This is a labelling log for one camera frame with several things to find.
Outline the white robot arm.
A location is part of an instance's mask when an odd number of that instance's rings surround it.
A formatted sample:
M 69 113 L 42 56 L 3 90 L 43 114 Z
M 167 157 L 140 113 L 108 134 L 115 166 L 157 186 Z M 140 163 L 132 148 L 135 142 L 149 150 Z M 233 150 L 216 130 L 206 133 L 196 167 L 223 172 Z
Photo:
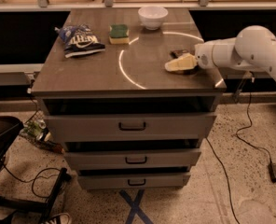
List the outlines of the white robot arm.
M 267 72 L 276 81 L 276 36 L 258 25 L 242 29 L 236 37 L 195 46 L 195 54 L 184 53 L 165 63 L 168 72 L 228 67 L 243 71 Z

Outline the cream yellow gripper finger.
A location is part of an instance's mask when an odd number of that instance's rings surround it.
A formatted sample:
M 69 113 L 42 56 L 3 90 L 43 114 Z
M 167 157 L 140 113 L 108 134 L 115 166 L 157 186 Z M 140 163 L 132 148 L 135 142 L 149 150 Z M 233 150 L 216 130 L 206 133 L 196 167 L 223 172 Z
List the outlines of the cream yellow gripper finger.
M 176 59 L 165 63 L 165 69 L 169 72 L 192 70 L 196 66 L 196 58 L 190 53 L 186 53 Z

